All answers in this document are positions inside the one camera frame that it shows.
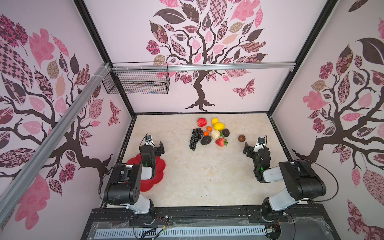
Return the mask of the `red flower-shaped bowl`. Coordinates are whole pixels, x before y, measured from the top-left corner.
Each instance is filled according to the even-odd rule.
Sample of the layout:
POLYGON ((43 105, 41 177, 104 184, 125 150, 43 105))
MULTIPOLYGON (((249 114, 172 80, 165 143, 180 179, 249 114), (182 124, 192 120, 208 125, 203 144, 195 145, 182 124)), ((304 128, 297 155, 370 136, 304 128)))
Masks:
POLYGON ((153 175, 149 167, 143 166, 141 192, 148 192, 152 187, 160 183, 164 177, 166 163, 161 157, 156 157, 156 169, 153 175))

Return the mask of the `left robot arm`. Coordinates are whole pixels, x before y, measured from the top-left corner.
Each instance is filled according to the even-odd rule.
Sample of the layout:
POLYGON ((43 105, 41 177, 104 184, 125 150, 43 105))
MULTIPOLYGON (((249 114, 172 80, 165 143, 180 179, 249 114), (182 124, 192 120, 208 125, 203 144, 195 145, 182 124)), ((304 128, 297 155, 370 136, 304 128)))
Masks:
POLYGON ((156 219, 155 206, 152 200, 141 194, 141 183, 155 178, 156 161, 165 153, 165 149, 163 143, 156 147, 149 142, 141 145, 139 150, 139 163, 119 164, 110 170, 104 193, 100 193, 99 197, 107 206, 125 207, 149 225, 156 219))

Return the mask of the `dark avocado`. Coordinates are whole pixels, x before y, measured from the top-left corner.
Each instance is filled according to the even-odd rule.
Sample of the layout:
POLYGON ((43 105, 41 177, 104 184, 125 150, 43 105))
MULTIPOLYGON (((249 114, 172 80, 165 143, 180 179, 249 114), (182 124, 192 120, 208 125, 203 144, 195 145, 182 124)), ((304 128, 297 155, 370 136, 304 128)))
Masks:
POLYGON ((211 136, 204 136, 202 139, 201 139, 201 144, 202 145, 208 145, 212 142, 212 137, 211 136))

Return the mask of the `cream pear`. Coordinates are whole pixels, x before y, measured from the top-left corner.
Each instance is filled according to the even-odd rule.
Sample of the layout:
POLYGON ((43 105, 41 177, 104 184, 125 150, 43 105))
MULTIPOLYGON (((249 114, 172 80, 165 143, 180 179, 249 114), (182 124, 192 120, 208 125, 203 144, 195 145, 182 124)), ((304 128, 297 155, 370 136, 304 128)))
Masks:
POLYGON ((213 140, 218 140, 221 137, 221 132, 218 130, 212 129, 211 137, 213 140))

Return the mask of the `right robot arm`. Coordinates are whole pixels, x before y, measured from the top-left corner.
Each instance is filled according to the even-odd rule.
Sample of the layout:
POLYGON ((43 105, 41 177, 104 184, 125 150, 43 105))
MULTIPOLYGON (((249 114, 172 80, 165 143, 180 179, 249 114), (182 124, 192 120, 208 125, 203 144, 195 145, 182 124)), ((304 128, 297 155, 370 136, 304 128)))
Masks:
POLYGON ((322 203, 338 195, 340 185, 335 175, 331 174, 336 182, 335 194, 325 200, 316 199, 326 195, 327 187, 311 166, 316 164, 315 162, 297 159, 292 162, 280 162, 277 167, 271 168, 271 151, 266 146, 267 141, 263 138, 259 140, 255 146, 245 143, 243 149, 243 154, 253 160, 253 172, 257 181, 261 184, 280 181, 285 183, 283 190, 263 200, 260 216, 264 221, 271 222, 273 214, 282 213, 302 201, 322 203))

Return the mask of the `red strawberry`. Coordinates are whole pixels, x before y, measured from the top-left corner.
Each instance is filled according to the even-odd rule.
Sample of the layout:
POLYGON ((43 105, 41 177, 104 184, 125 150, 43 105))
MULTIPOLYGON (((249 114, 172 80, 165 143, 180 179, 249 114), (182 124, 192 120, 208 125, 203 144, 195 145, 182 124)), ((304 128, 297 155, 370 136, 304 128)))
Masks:
POLYGON ((224 147, 228 144, 228 141, 225 138, 219 138, 216 140, 216 144, 220 147, 224 147))

